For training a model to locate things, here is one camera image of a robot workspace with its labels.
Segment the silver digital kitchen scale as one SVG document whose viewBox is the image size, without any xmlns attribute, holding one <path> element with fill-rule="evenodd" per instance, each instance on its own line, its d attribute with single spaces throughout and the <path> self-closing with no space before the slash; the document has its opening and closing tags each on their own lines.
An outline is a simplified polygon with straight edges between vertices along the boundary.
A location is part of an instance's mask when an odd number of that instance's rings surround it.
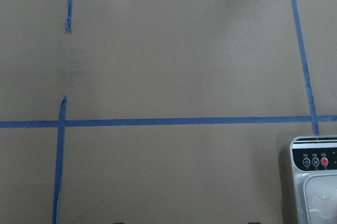
<svg viewBox="0 0 337 224">
<path fill-rule="evenodd" d="M 297 223 L 336 223 L 336 136 L 296 137 L 289 152 Z"/>
</svg>

